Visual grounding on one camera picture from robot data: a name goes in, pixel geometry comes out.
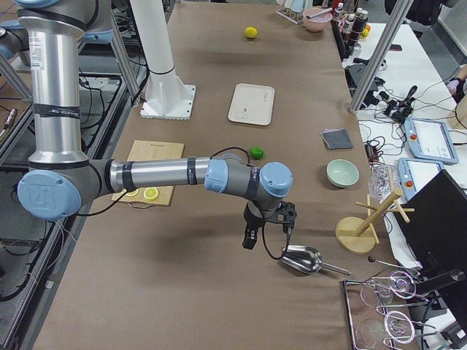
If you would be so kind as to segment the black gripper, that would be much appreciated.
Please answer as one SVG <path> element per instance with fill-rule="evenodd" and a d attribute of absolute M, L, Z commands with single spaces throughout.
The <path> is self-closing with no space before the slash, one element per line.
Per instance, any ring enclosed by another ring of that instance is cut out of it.
<path fill-rule="evenodd" d="M 246 227 L 242 247 L 244 249 L 253 250 L 258 241 L 258 230 L 264 227 L 266 221 L 262 211 L 252 201 L 247 202 L 243 215 Z"/>

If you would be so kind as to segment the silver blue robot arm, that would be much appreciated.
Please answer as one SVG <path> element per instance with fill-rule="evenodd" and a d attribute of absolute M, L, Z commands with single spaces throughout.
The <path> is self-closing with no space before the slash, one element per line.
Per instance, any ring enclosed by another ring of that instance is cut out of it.
<path fill-rule="evenodd" d="M 19 1 L 18 20 L 28 34 L 36 149 L 18 185 L 24 209 L 46 220 L 76 214 L 110 193 L 140 187 L 197 185 L 245 198 L 243 247 L 264 237 L 268 222 L 292 233 L 295 207 L 285 202 L 293 175 L 278 162 L 257 168 L 222 156 L 174 160 L 91 160 L 81 147 L 79 41 L 113 37 L 108 1 Z"/>

